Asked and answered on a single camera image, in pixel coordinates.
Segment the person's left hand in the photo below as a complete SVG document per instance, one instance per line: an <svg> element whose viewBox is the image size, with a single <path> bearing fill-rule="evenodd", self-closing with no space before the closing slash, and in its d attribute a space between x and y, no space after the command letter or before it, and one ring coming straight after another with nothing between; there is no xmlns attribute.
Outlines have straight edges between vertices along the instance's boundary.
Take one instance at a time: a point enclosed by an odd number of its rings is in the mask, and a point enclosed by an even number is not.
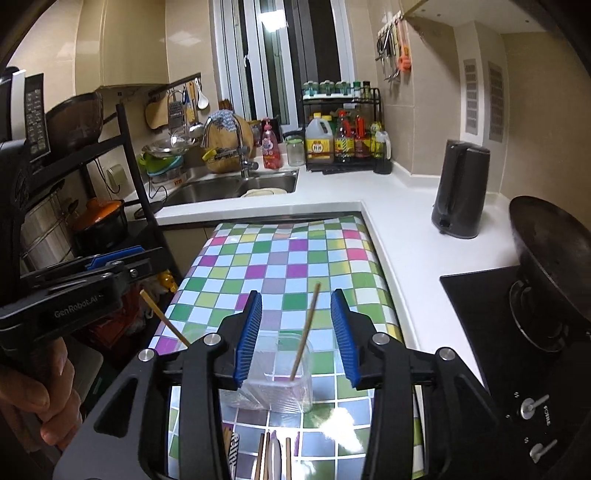
<svg viewBox="0 0 591 480"><path fill-rule="evenodd" d="M38 416L42 442L60 450L69 445L82 423L80 396L73 388L75 369L64 340L49 344L47 355L51 373L47 386L14 369L1 368L1 414L26 452L39 450L41 443L26 426L24 413Z"/></svg>

